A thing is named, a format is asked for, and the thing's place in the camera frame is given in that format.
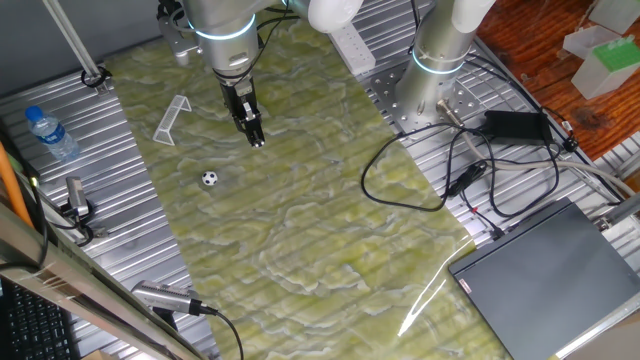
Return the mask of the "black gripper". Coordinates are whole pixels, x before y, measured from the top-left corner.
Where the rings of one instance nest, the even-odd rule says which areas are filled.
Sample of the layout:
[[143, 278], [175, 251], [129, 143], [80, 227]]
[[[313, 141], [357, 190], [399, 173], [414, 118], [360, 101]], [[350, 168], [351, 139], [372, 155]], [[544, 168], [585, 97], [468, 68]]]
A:
[[234, 122], [237, 126], [244, 125], [245, 134], [253, 147], [262, 147], [265, 137], [251, 73], [231, 75], [214, 70], [214, 74], [220, 82], [225, 106]]

